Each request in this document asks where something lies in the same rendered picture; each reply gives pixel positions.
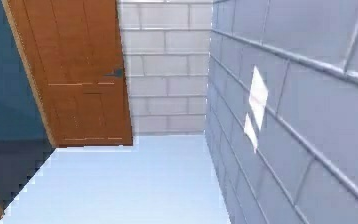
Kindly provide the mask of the brown wooden room door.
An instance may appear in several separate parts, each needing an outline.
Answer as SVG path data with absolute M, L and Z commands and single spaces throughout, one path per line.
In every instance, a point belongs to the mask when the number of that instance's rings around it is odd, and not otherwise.
M 118 0 L 1 2 L 52 146 L 131 146 Z

